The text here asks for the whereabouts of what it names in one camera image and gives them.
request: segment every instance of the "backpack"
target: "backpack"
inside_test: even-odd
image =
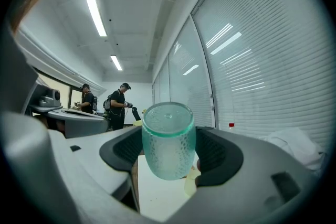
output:
[[[105,110],[109,111],[111,109],[111,94],[107,97],[107,99],[104,101],[103,107]]]
[[[98,98],[95,96],[93,99],[93,104],[92,104],[93,111],[97,111],[97,102],[98,102]]]

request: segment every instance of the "black pants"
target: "black pants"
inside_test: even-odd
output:
[[[124,115],[119,116],[119,115],[110,114],[110,119],[111,119],[111,125],[114,131],[124,128],[124,121],[125,121]]]

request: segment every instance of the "man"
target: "man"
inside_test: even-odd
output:
[[[123,83],[120,85],[120,88],[115,91],[111,97],[111,109],[110,109],[110,118],[112,123],[113,130],[119,130],[124,128],[124,121],[125,121],[125,108],[127,108],[127,104],[125,102],[124,93],[127,90],[130,90],[131,87],[128,83]]]
[[[83,92],[82,104],[77,104],[77,106],[81,108],[82,112],[93,114],[92,106],[93,106],[95,97],[90,91],[90,86],[85,83],[80,89]]]

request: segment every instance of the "black t-shirt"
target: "black t-shirt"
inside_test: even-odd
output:
[[[93,114],[92,106],[93,106],[93,101],[95,97],[93,96],[92,92],[87,92],[84,97],[82,98],[82,104],[83,103],[90,103],[90,105],[83,106],[82,107],[82,112],[90,113]]]
[[[118,89],[115,91],[111,97],[110,97],[110,102],[111,100],[116,100],[117,103],[124,104],[125,102],[125,96],[124,94]],[[119,115],[119,116],[125,116],[125,109],[124,108],[115,108],[111,106],[111,112],[114,115]]]

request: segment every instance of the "window blind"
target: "window blind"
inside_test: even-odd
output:
[[[197,126],[213,126],[207,67],[197,31],[188,18],[169,53],[170,98],[187,105]]]
[[[160,102],[160,74],[156,77],[154,81],[154,104]]]
[[[169,71],[168,71],[168,61],[163,64],[160,70],[160,102],[169,102],[170,101],[170,92],[169,92]]]
[[[213,75],[219,128],[248,136],[334,131],[335,36],[320,0],[205,0],[195,23]]]

